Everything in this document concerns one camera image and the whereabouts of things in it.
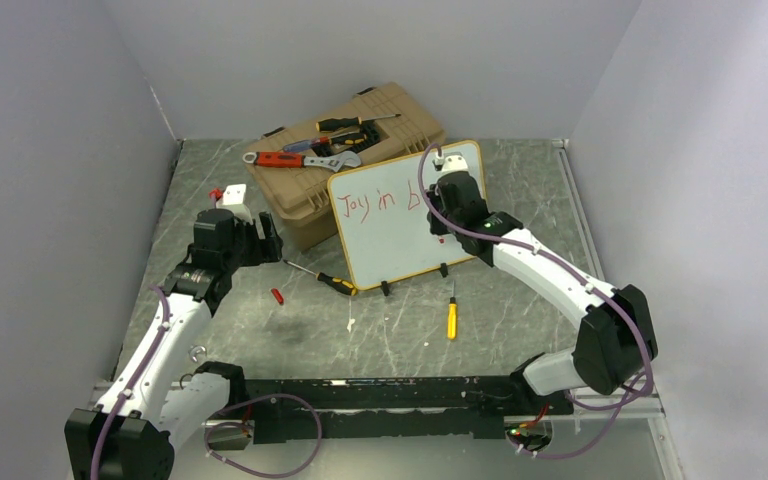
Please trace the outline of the red marker cap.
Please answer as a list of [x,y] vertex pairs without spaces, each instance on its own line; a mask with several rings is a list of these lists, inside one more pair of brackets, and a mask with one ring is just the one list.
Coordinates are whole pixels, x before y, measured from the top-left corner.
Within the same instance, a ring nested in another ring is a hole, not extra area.
[[273,295],[274,299],[276,300],[276,302],[279,305],[284,305],[285,304],[285,299],[284,299],[284,297],[283,297],[283,295],[282,295],[282,293],[280,292],[279,289],[272,288],[271,289],[271,294]]

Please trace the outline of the yellow-framed whiteboard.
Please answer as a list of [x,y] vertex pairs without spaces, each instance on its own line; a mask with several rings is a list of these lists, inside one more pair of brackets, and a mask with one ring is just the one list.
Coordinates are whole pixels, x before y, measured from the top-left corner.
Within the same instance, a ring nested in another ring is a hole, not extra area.
[[426,188],[441,176],[432,156],[406,155],[337,173],[327,193],[351,281],[360,290],[470,260],[453,235],[430,233]]

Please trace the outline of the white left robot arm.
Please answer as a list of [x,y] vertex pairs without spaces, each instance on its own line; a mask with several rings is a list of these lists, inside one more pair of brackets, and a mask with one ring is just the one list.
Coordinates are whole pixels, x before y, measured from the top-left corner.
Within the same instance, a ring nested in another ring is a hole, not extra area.
[[280,261],[282,247],[269,213],[198,213],[184,259],[152,289],[158,307],[131,359],[93,406],[75,409],[65,423],[74,478],[167,479],[177,450],[213,413],[232,420],[245,411],[238,366],[207,363],[193,385],[176,390],[173,382],[236,271]]

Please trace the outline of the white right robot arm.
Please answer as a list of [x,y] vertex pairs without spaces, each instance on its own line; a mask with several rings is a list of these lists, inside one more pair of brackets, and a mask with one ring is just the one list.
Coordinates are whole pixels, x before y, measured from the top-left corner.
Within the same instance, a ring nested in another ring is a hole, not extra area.
[[523,282],[557,308],[577,331],[575,344],[540,354],[517,368],[511,388],[517,411],[534,415],[550,394],[587,387],[603,395],[650,374],[658,353],[643,292],[616,288],[584,273],[540,243],[522,222],[488,209],[466,170],[444,172],[426,192],[430,230],[451,234],[462,249]]

